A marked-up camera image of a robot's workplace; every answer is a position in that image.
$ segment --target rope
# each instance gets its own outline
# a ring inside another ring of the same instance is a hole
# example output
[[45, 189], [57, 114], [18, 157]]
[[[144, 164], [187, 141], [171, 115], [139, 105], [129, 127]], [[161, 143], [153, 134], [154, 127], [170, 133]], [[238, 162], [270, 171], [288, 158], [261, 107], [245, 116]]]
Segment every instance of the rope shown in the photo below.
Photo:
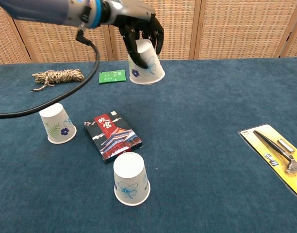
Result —
[[82, 82], [85, 77], [80, 69], [66, 69], [61, 71], [48, 70], [42, 73], [32, 75], [36, 83], [43, 83], [40, 88], [33, 89], [33, 92], [42, 91], [46, 86], [55, 86], [59, 83], [69, 83], [73, 81]]

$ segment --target blue table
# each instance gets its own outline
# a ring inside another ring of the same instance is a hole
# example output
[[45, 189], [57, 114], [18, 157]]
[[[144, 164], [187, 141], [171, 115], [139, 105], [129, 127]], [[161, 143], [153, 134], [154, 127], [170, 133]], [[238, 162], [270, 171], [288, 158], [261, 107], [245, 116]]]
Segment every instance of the blue table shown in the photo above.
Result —
[[[297, 197], [238, 135], [268, 123], [297, 147], [297, 58], [163, 61], [153, 86], [98, 84], [63, 100], [78, 132], [51, 144], [39, 114], [0, 120], [0, 233], [293, 232]], [[0, 112], [41, 104], [78, 83], [47, 87], [33, 73], [92, 63], [0, 66]], [[102, 62], [101, 71], [127, 62]], [[151, 193], [137, 207], [114, 196], [83, 123], [119, 112], [143, 140]]]

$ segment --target razor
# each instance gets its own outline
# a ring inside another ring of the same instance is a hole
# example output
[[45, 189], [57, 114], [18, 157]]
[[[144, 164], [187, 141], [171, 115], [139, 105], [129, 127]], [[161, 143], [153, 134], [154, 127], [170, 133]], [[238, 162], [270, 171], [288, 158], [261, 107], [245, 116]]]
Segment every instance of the razor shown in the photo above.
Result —
[[276, 152], [278, 152], [280, 155], [282, 155], [288, 162], [288, 168], [287, 172], [289, 173], [295, 173], [297, 172], [297, 161], [294, 159], [293, 155], [288, 154], [284, 149], [282, 149], [280, 146], [278, 146], [275, 142], [270, 140], [268, 137], [260, 133], [259, 131], [253, 131], [253, 133], [263, 142], [266, 142], [266, 144], [274, 149]]

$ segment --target yellow packaging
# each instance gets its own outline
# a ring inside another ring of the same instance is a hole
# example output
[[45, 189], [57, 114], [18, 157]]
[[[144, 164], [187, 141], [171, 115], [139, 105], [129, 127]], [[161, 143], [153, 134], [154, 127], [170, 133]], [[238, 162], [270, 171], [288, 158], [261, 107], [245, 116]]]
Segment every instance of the yellow packaging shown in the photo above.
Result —
[[297, 195], [297, 149], [270, 125], [243, 130], [240, 135]]

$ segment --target paper cup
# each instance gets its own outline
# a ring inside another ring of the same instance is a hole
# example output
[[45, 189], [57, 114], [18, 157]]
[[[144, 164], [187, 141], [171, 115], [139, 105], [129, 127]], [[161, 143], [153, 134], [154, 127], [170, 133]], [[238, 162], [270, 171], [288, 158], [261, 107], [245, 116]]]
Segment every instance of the paper cup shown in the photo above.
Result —
[[71, 140], [76, 134], [76, 127], [72, 124], [62, 104], [55, 103], [40, 111], [47, 138], [51, 143], [62, 144]]
[[128, 206], [142, 204], [150, 193], [150, 184], [143, 158], [134, 152], [118, 156], [114, 161], [114, 193]]
[[160, 64], [156, 51], [150, 40], [137, 40], [138, 53], [141, 58], [147, 63], [148, 68], [142, 69], [137, 66], [131, 57], [128, 55], [129, 60], [129, 79], [136, 84], [152, 85], [160, 81], [165, 72]]

